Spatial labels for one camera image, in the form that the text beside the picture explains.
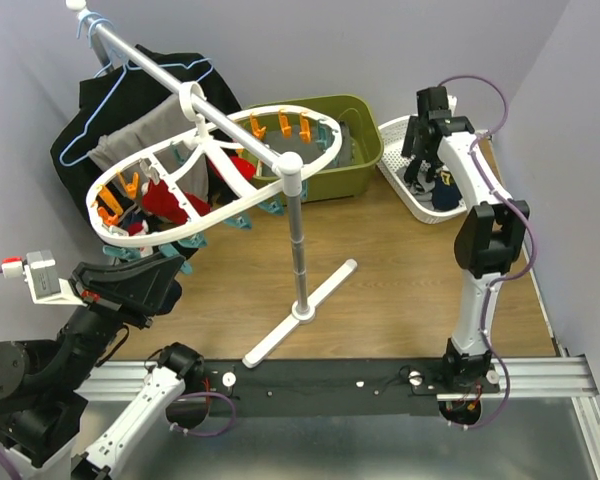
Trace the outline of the navy yellow patterned sock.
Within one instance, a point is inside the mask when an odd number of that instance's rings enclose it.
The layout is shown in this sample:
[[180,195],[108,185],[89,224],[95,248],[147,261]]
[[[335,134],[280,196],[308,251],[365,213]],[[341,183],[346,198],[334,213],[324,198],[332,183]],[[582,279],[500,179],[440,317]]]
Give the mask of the navy yellow patterned sock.
[[440,170],[434,179],[431,203],[435,210],[450,211],[460,204],[462,195],[450,172]]

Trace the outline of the grey sock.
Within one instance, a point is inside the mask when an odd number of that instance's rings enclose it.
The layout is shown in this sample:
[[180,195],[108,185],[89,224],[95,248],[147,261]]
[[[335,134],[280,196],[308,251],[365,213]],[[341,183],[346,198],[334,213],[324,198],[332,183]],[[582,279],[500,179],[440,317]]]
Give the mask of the grey sock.
[[413,185],[407,185],[407,190],[412,195],[414,200],[427,209],[431,209],[433,206],[432,198],[434,188],[434,181],[424,183],[417,181]]

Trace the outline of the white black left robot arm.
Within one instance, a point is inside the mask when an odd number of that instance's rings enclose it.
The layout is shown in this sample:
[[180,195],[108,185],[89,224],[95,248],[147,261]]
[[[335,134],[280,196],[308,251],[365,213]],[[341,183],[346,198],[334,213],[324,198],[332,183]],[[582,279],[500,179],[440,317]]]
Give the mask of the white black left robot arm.
[[200,387],[202,356],[180,343],[164,348],[119,417],[73,454],[88,405],[79,388],[119,331],[149,327],[172,300],[184,262],[163,253],[117,265],[81,262],[65,280],[48,251],[3,260],[0,273],[24,278],[33,302],[75,308],[53,339],[0,342],[0,463],[11,478],[114,479],[168,406]]

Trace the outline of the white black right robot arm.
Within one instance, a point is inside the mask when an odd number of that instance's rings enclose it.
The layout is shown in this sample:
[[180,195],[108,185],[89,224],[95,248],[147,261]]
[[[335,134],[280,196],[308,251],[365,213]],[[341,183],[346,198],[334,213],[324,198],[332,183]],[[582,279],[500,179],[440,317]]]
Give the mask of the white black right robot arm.
[[454,241],[463,273],[460,317],[441,360],[440,379],[460,392],[486,377],[491,366],[491,325],[502,284],[519,258],[530,209],[502,187],[478,149],[470,120],[456,116],[444,86],[416,94],[417,112],[407,125],[402,156],[408,186],[426,164],[428,182],[449,172],[467,215]]

